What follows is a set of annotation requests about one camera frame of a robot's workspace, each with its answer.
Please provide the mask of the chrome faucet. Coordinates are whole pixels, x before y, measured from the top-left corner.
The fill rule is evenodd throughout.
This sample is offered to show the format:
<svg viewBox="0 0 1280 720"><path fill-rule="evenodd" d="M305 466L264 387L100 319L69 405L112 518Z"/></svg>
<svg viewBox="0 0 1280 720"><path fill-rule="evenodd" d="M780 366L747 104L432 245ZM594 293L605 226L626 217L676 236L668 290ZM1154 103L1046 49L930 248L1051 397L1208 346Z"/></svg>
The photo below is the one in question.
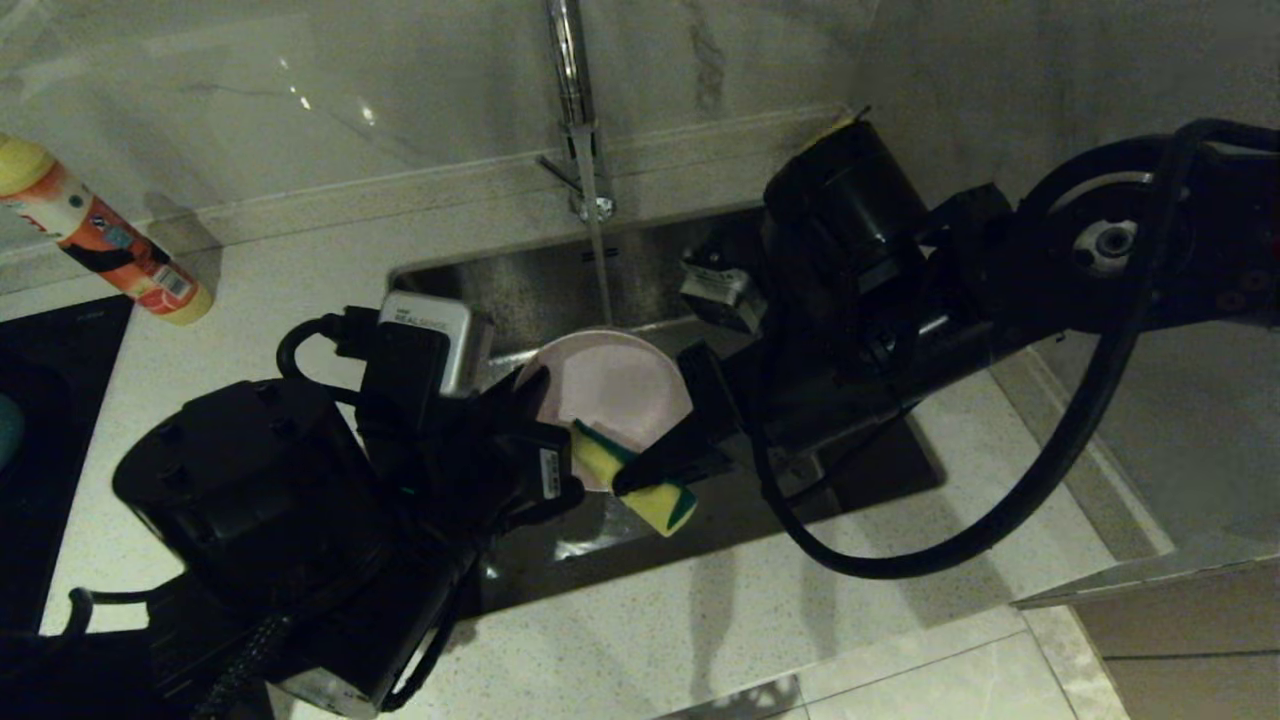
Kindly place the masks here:
<svg viewBox="0 0 1280 720"><path fill-rule="evenodd" d="M570 208L581 222L603 224L613 218L616 199L603 158L580 3L543 0L543 5L559 99L559 133L570 164L562 167L543 155L536 164L568 190Z"/></svg>

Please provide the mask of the stainless steel sink basin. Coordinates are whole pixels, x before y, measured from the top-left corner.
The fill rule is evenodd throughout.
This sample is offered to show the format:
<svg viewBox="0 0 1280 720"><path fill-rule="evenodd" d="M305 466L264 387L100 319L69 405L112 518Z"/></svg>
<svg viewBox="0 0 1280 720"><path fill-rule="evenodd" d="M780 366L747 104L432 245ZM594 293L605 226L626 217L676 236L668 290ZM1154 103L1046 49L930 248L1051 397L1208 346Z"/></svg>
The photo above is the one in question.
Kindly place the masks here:
<svg viewBox="0 0 1280 720"><path fill-rule="evenodd" d="M686 249L730 231L755 231L763 211L750 208L604 236L611 301L602 302L591 241L586 237L536 249L403 272L396 290L456 299L489 316L495 337L477 373L486 388L564 334L612 318L668 355L698 340L732 354L748 337L698 319L678 296ZM865 448L851 466L797 506L804 521L861 511L945 483L940 461L913 420L902 419ZM759 496L758 479L733 468L692 484L698 507L684 528L664 538L617 498L591 492L547 524L517 530L479 565L463 594L463 619L512 609L685 559L713 553L780 530Z"/></svg>

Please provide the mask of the yellow pear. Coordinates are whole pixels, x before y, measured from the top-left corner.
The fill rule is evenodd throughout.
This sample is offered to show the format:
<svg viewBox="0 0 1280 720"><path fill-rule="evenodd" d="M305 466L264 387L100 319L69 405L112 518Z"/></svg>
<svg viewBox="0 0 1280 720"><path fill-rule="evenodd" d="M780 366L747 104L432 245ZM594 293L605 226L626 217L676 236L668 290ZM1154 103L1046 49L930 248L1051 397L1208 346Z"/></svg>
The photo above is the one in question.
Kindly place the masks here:
<svg viewBox="0 0 1280 720"><path fill-rule="evenodd" d="M835 118L835 120L833 120L832 124L829 124L824 129L820 129L815 135L813 135L804 143L803 149L808 150L810 147L814 147L819 142L822 142L823 140L828 138L829 136L840 132L841 129L845 129L845 128L849 128L851 126L855 126L856 123L861 122L870 110L872 110L872 106L867 105L867 106L861 108L859 111L844 111L844 113L841 113L837 118Z"/></svg>

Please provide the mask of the pink plastic bowl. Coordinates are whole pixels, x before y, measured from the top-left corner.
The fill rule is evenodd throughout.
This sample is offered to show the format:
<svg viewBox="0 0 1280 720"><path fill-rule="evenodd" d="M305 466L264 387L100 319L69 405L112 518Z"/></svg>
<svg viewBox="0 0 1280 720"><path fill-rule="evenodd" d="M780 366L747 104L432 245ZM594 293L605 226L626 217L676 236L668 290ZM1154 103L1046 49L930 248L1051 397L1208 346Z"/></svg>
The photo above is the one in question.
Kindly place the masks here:
<svg viewBox="0 0 1280 720"><path fill-rule="evenodd" d="M550 370L540 420L570 430L580 419L637 454L692 409L675 360L628 332L573 332L539 348L526 365ZM609 493L580 464L572 469L585 491Z"/></svg>

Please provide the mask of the beige cabinet front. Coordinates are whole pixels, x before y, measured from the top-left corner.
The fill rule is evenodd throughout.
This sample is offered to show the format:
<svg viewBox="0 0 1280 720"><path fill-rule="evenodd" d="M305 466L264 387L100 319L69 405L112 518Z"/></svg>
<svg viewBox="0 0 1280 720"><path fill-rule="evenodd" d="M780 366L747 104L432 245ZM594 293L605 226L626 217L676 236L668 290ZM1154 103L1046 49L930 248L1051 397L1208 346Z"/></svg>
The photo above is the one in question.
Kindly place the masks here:
<svg viewBox="0 0 1280 720"><path fill-rule="evenodd" d="M1021 600L1083 717L1280 720L1280 557Z"/></svg>

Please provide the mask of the green and yellow sponge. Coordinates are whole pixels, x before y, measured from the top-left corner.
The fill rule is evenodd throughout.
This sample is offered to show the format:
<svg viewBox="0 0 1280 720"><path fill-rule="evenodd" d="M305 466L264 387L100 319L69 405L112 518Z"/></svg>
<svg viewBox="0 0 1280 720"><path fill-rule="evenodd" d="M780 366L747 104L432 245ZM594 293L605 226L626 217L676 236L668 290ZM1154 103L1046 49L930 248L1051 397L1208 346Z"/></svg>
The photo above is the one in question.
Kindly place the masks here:
<svg viewBox="0 0 1280 720"><path fill-rule="evenodd" d="M570 434L573 461L662 537L671 537L682 529L695 514L698 497L678 483L662 480L622 495L614 487L616 480L639 454L580 419L572 421Z"/></svg>

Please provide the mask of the yellow-capped dish soap bottle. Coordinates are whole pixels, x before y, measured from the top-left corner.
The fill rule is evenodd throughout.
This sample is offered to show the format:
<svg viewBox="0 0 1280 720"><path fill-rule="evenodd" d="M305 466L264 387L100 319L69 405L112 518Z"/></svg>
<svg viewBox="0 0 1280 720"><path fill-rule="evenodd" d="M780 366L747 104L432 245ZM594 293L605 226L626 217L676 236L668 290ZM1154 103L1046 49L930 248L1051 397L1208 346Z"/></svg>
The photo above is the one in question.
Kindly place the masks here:
<svg viewBox="0 0 1280 720"><path fill-rule="evenodd" d="M206 284L38 143L0 133L0 205L154 316L189 325L212 307Z"/></svg>

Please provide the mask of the blue plastic bowl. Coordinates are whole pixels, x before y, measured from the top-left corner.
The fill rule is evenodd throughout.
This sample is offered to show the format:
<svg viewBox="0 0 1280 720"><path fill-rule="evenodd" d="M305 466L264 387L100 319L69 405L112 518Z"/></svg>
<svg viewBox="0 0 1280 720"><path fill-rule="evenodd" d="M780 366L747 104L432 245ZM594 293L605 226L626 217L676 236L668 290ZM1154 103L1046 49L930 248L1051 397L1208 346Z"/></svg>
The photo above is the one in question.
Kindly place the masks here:
<svg viewBox="0 0 1280 720"><path fill-rule="evenodd" d="M22 406L9 395L0 393L0 473L13 464L24 437L26 415Z"/></svg>

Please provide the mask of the black induction cooktop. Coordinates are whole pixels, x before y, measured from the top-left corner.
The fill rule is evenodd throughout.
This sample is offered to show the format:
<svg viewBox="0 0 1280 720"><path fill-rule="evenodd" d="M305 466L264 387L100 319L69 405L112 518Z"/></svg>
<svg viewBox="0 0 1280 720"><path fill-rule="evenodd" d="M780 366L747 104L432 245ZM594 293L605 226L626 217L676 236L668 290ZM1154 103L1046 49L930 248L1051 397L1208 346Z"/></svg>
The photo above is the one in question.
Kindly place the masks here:
<svg viewBox="0 0 1280 720"><path fill-rule="evenodd" d="M0 322L0 632L35 633L133 305L109 297Z"/></svg>

